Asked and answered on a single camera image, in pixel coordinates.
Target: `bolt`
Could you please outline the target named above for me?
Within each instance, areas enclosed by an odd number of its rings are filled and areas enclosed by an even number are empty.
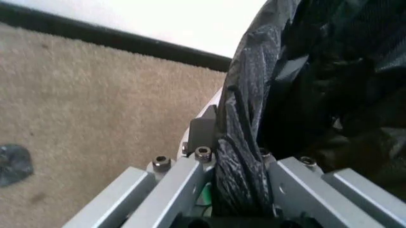
[[[207,146],[199,146],[194,151],[194,157],[202,163],[210,162],[212,160],[212,150]]]
[[[187,142],[182,143],[182,154],[187,154]]]
[[[171,159],[166,156],[157,156],[152,160],[155,172],[166,172],[171,168]]]
[[[314,159],[311,158],[311,157],[303,156],[303,157],[300,158],[300,161],[301,161],[304,165],[310,166],[310,167],[313,167],[313,166],[316,166],[316,165],[317,165],[316,160],[314,160]]]

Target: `garbage bag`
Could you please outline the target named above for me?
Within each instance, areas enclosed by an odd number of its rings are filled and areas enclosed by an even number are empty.
[[[260,148],[406,191],[406,1],[268,0],[243,35],[215,128],[213,213],[271,216]]]

